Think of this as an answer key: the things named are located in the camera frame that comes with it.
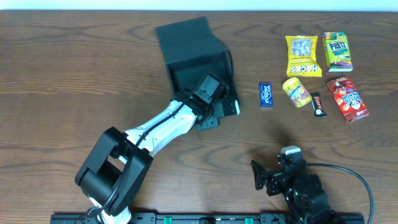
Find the black gift box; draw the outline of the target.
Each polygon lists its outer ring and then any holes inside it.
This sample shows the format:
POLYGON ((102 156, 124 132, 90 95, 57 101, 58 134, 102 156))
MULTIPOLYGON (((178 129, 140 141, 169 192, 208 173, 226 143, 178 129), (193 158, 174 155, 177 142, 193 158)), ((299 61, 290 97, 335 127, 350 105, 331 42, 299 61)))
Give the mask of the black gift box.
POLYGON ((155 33, 173 95, 192 90, 212 73, 229 86, 227 99, 238 99, 231 52, 212 33, 205 17, 159 26, 155 33))

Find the red Hello Panda box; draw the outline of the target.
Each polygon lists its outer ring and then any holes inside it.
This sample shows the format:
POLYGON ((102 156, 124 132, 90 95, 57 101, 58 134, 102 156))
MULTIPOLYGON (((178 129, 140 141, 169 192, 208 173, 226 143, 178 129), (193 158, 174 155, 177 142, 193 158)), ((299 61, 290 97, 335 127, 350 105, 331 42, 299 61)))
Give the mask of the red Hello Panda box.
POLYGON ((326 86, 347 123, 369 116, 364 101, 348 76, 331 80, 326 86))

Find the yellow Hacks candy bag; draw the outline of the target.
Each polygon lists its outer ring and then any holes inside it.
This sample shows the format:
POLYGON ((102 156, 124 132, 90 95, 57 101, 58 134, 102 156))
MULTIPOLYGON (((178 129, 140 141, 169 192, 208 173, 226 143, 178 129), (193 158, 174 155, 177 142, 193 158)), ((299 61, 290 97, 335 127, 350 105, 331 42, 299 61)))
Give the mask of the yellow Hacks candy bag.
POLYGON ((322 69, 317 63, 317 35, 286 35, 288 77, 322 77, 322 69))

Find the green Pretz snack box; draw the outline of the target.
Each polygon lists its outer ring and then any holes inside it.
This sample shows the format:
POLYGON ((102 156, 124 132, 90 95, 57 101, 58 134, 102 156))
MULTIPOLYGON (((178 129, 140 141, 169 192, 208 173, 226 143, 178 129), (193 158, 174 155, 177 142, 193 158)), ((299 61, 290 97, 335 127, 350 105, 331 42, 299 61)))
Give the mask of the green Pretz snack box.
POLYGON ((322 42, 329 72, 350 72, 353 70, 348 38, 344 32, 324 32, 322 42))

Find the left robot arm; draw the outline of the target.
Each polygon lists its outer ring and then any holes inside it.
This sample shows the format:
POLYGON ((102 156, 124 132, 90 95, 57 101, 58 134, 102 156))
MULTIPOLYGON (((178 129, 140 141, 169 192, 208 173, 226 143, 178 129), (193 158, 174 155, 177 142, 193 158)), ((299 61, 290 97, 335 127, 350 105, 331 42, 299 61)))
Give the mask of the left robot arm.
POLYGON ((157 154, 170 141, 202 124, 214 105, 233 94, 233 79, 212 72, 189 89, 176 92, 170 104, 146 123, 124 132, 107 129, 85 159, 75 183, 93 202, 87 221, 113 221, 127 210, 157 154))

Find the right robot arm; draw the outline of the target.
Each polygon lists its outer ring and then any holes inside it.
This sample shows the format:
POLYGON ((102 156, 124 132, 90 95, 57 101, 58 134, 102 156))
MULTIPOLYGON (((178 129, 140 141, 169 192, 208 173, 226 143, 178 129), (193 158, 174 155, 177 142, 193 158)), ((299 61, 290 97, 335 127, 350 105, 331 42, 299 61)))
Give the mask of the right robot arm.
POLYGON ((341 223, 341 218, 329 206, 319 176, 307 172, 301 152, 281 153, 278 162, 283 168, 265 170, 256 161, 251 161, 256 190, 266 188, 270 197, 283 195, 299 223, 341 223))

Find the blue Eclipse mint tin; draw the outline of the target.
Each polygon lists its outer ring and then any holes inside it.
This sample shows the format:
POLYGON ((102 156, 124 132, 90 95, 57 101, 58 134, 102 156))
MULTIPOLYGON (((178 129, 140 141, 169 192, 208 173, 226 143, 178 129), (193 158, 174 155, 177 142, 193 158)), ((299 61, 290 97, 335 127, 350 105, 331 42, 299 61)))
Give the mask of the blue Eclipse mint tin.
POLYGON ((259 98, 261 107, 273 107, 272 85, 270 83, 259 84, 259 98))

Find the black Mars chocolate bar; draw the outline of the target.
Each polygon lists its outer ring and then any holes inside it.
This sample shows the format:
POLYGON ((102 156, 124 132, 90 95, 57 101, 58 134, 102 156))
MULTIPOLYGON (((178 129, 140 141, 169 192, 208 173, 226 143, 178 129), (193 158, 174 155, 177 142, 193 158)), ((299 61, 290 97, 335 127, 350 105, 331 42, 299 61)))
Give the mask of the black Mars chocolate bar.
POLYGON ((313 110, 314 110, 314 116, 317 118, 326 117, 327 114, 325 113, 325 110, 323 109, 320 93, 319 92, 311 93, 311 97, 312 97, 312 106, 313 106, 313 110))

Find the yellow Mentos gum bottle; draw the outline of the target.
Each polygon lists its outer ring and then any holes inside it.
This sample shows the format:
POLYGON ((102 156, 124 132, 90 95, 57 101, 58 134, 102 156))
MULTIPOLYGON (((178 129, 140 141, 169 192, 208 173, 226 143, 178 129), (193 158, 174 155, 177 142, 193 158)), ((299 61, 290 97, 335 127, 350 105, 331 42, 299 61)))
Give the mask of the yellow Mentos gum bottle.
POLYGON ((286 80, 282 84, 282 89, 297 108, 307 105, 312 100, 310 93, 297 77, 286 80))

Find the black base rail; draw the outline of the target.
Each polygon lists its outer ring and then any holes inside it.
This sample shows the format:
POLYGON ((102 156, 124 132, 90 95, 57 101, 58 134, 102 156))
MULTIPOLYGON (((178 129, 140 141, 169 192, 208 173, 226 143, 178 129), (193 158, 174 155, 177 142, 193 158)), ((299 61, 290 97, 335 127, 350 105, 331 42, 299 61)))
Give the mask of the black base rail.
MULTIPOLYGON (((88 219, 84 214, 54 214, 50 217, 51 224, 84 224, 100 223, 88 219)), ((128 224, 290 224, 302 223, 290 215, 282 213, 261 213, 259 215, 177 215, 154 213, 133 213, 128 224)), ((363 224, 361 215, 342 215, 327 223, 363 224)))

